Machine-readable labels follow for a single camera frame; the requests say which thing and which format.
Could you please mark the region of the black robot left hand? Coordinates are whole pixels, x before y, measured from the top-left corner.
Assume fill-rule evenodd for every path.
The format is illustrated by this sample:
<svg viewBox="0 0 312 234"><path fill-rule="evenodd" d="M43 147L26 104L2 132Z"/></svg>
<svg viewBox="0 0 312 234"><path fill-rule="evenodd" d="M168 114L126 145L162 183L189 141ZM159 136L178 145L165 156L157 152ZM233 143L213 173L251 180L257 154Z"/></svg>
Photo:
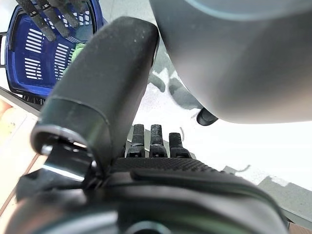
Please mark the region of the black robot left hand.
<svg viewBox="0 0 312 234"><path fill-rule="evenodd" d="M23 175L8 234L286 234L277 203L247 180L193 159L180 135L164 149L152 126L132 122L145 93L159 35L120 17L71 63L31 132L47 155Z"/></svg>

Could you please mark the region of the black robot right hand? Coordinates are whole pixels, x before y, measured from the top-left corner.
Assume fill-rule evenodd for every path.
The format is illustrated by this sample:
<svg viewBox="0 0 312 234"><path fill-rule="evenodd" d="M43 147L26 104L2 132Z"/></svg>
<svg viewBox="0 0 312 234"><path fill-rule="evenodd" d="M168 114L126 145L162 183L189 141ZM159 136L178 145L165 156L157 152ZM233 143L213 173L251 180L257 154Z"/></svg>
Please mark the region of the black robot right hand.
<svg viewBox="0 0 312 234"><path fill-rule="evenodd" d="M87 4L84 0L37 0L36 5L34 5L31 0L18 0L17 3L49 41L55 41L57 37L37 8L45 14L64 38L70 37L70 31L58 17L55 10L58 9L74 28L79 27L79 21L76 19L74 13L70 11L68 5L73 5L74 9L77 10L79 14L87 10Z"/></svg>

